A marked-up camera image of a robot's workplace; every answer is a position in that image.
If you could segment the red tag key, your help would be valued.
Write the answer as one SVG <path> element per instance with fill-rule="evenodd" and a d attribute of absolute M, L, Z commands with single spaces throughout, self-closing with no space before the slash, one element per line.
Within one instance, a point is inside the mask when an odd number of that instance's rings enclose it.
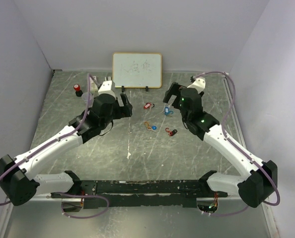
<path fill-rule="evenodd" d="M 146 104 L 144 105 L 144 109 L 148 109 L 148 108 L 150 108 L 151 106 L 152 106 L 151 103 L 146 103 Z"/>

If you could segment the orange S carabiner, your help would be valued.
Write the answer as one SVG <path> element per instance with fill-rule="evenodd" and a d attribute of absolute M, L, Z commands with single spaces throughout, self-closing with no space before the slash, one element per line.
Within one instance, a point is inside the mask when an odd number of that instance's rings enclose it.
<path fill-rule="evenodd" d="M 147 130 L 152 130 L 152 127 L 150 126 L 150 124 L 147 121 L 144 122 L 144 125 L 146 126 Z"/>

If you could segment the black tag key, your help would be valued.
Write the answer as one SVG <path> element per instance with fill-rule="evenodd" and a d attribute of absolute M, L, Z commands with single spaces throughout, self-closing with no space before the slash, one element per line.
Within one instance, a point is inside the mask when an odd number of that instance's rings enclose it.
<path fill-rule="evenodd" d="M 172 131 L 169 133 L 169 136 L 173 136 L 173 135 L 175 135 L 176 133 L 177 133 L 177 130 L 174 129 L 174 130 L 172 130 Z"/>

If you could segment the red S carabiner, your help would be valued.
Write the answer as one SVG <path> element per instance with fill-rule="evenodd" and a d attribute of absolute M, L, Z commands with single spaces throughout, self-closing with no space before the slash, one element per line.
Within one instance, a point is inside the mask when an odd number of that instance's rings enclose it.
<path fill-rule="evenodd" d="M 172 131 L 168 127 L 165 129 L 165 131 L 168 133 L 169 136 L 172 135 Z"/>

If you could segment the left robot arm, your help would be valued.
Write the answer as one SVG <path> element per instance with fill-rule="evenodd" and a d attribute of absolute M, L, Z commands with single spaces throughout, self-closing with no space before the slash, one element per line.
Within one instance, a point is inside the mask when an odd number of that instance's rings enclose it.
<path fill-rule="evenodd" d="M 113 92 L 101 93 L 92 107 L 69 122 L 56 135 L 12 158 L 0 159 L 0 187 L 14 206 L 22 205 L 38 194 L 63 192 L 70 198 L 80 195 L 81 181 L 71 171 L 57 175 L 42 175 L 41 171 L 59 155 L 77 148 L 96 136 L 116 119 L 132 116 L 132 105 L 125 93 L 120 94 L 120 106 Z"/>

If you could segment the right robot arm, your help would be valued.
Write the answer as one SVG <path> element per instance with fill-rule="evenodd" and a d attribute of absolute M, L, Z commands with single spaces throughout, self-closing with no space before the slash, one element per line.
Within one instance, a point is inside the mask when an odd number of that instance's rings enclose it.
<path fill-rule="evenodd" d="M 256 208 L 266 203 L 272 193 L 279 193 L 278 167 L 271 160 L 264 162 L 251 154 L 223 130 L 215 117 L 203 110 L 204 88 L 204 80 L 188 87 L 174 82 L 163 99 L 163 102 L 168 103 L 175 96 L 172 106 L 180 111 L 184 126 L 220 152 L 239 172 L 238 176 L 214 172 L 199 185 L 199 191 L 204 197 L 210 197 L 216 191 L 239 195 L 246 205 Z"/>

